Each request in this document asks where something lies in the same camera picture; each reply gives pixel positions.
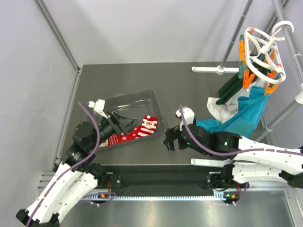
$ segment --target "gray table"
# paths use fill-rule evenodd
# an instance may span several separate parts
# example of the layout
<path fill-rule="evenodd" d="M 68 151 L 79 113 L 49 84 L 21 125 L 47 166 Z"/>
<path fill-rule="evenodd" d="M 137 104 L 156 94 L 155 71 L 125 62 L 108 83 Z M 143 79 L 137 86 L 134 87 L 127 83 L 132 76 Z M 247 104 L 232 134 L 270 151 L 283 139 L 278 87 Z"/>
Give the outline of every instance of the gray table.
<path fill-rule="evenodd" d="M 191 67 L 216 66 L 217 63 L 148 63 L 85 65 L 80 77 L 71 120 L 63 151 L 72 144 L 76 126 L 84 120 L 78 101 L 97 100 L 111 94 L 153 87 L 159 95 L 167 125 L 180 123 L 175 112 L 180 104 L 192 108 L 198 119 L 212 118 L 206 103 L 209 96 L 217 97 L 219 88 L 232 74 L 193 73 Z M 191 158 L 208 158 L 186 149 L 169 153 L 159 137 L 97 152 L 95 162 L 101 164 L 189 164 Z"/>

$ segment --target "plastic bin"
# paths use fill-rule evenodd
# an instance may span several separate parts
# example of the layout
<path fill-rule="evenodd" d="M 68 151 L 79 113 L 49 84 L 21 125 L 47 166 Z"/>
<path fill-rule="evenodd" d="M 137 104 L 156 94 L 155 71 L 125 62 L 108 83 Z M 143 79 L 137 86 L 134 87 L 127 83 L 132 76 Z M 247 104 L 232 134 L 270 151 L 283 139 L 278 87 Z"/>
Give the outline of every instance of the plastic bin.
<path fill-rule="evenodd" d="M 121 146 L 132 142 L 160 136 L 167 128 L 158 95 L 156 91 L 151 87 L 111 95 L 104 99 L 104 112 L 115 111 L 121 116 L 128 118 L 137 118 L 141 120 L 144 116 L 149 115 L 151 117 L 157 117 L 158 123 L 156 131 L 152 135 L 102 147 L 102 149 Z M 97 122 L 100 123 L 101 117 L 96 116 L 95 114 L 94 116 Z"/>

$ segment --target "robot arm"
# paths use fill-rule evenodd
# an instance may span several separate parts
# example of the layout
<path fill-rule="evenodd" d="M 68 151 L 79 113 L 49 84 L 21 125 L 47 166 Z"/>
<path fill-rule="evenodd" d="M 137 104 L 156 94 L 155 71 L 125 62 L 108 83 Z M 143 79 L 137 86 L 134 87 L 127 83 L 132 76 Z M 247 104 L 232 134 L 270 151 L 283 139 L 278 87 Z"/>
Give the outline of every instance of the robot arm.
<path fill-rule="evenodd" d="M 104 100 L 90 102 L 89 107 L 102 116 L 98 126 L 100 143 L 106 141 L 114 133 L 129 134 L 138 124 L 139 119 L 129 119 L 115 112 L 103 112 Z M 97 132 L 90 122 L 80 123 L 73 135 L 74 144 L 66 152 L 54 177 L 32 205 L 20 210 L 16 217 L 24 225 L 30 227 L 58 227 L 66 214 L 96 187 L 104 187 L 107 183 L 106 171 L 99 164 L 91 164 L 95 155 L 81 165 L 70 170 L 72 166 L 84 160 L 96 146 Z"/>
<path fill-rule="evenodd" d="M 193 119 L 194 113 L 187 119 Z M 220 188 L 231 187 L 234 182 L 245 183 L 252 181 L 284 182 L 293 187 L 303 188 L 303 156 L 301 149 L 285 149 L 258 143 L 240 135 L 230 132 L 210 133 L 203 127 L 195 125 L 195 120 L 188 125 L 195 138 L 206 148 L 217 152 L 218 155 L 209 154 L 198 146 L 190 137 L 183 125 L 166 130 L 164 144 L 170 152 L 174 151 L 174 140 L 178 140 L 179 149 L 192 148 L 203 155 L 209 155 L 218 160 L 224 160 L 219 175 L 210 178 L 212 185 Z M 230 156 L 219 154 L 231 153 Z M 254 165 L 239 163 L 240 161 L 253 162 Z M 194 165 L 207 166 L 209 160 L 195 159 Z"/>

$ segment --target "gray tray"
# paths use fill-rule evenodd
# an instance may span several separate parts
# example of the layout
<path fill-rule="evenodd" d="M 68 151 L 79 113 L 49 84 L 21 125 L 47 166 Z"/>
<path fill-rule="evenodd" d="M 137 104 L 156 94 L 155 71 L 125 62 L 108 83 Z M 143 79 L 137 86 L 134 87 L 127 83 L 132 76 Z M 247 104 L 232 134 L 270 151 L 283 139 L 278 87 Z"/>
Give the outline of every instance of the gray tray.
<path fill-rule="evenodd" d="M 121 116 L 128 118 L 137 118 L 141 120 L 144 116 L 150 115 L 152 117 L 158 118 L 158 124 L 155 133 L 150 136 L 102 147 L 102 149 L 122 146 L 128 143 L 160 136 L 167 128 L 158 95 L 156 91 L 151 87 L 111 95 L 104 99 L 104 112 L 115 111 Z M 96 115 L 94 116 L 97 122 L 100 123 L 101 118 Z"/>

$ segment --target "metal floor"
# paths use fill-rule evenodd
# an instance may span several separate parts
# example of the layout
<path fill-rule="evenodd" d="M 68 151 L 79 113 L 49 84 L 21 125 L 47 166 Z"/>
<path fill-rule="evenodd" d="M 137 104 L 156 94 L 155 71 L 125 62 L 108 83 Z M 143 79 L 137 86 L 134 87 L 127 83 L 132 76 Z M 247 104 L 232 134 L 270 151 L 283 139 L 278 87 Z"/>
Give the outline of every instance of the metal floor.
<path fill-rule="evenodd" d="M 72 144 L 71 136 L 85 115 L 78 101 L 96 100 L 123 91 L 153 87 L 169 127 L 180 121 L 175 112 L 180 104 L 191 107 L 197 119 L 212 116 L 207 110 L 209 96 L 232 75 L 197 74 L 192 66 L 217 66 L 217 63 L 150 63 L 120 65 L 85 65 L 80 76 L 75 103 L 66 135 L 64 150 Z M 99 151 L 95 162 L 101 164 L 188 164 L 191 158 L 208 158 L 186 149 L 170 154 L 162 144 L 164 135 L 125 146 Z M 62 227 L 291 227 L 284 192 L 248 192 L 237 207 L 225 207 L 210 201 L 115 201 L 104 207 L 79 204 Z"/>

